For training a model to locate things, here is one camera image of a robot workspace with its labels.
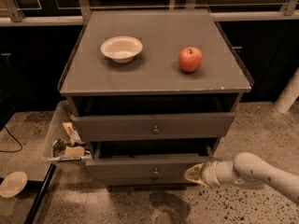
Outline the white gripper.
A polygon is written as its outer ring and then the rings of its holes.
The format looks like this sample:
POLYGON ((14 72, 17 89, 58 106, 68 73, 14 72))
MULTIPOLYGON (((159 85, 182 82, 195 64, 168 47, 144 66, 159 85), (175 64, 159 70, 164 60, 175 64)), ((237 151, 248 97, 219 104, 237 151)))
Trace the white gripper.
POLYGON ((230 184, 233 180, 233 163, 231 161, 208 161, 197 163, 185 172, 185 179, 197 185, 219 187, 230 184))

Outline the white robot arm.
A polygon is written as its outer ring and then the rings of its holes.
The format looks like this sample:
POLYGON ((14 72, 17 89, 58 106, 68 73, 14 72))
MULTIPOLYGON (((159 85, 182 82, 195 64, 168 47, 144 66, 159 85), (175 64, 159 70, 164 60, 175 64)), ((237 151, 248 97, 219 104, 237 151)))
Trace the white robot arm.
POLYGON ((248 152, 239 153, 229 161, 195 164, 185 172, 184 177, 208 187, 233 185, 244 189, 261 189, 267 185, 299 204, 299 176, 280 170, 248 152))

